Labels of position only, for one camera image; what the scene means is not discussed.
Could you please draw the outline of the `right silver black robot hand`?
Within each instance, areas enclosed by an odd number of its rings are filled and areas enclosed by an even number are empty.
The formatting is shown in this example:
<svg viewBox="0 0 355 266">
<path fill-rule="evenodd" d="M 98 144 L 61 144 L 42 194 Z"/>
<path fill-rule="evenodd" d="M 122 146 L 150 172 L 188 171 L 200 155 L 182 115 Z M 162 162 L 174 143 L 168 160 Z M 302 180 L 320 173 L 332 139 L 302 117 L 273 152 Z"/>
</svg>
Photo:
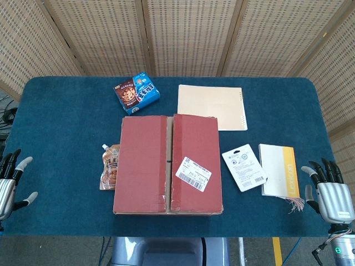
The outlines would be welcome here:
<svg viewBox="0 0 355 266">
<path fill-rule="evenodd" d="M 329 224 L 350 224 L 354 206 L 349 187 L 335 162 L 325 158 L 322 162 L 324 166 L 310 161 L 310 167 L 301 167 L 313 182 L 305 188 L 306 203 Z"/>
</svg>

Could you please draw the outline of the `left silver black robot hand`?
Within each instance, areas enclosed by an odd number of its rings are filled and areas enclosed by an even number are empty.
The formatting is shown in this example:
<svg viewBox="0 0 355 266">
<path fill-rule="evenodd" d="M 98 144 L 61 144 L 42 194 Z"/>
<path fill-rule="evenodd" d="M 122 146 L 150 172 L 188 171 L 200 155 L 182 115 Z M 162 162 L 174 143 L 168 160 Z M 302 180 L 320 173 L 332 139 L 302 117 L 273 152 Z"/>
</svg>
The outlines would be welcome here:
<svg viewBox="0 0 355 266">
<path fill-rule="evenodd" d="M 13 212 L 32 204 L 38 197 L 38 192 L 32 192 L 27 198 L 15 202 L 16 189 L 22 174 L 33 160 L 29 156 L 17 163 L 21 149 L 1 157 L 1 222 L 5 221 Z"/>
</svg>

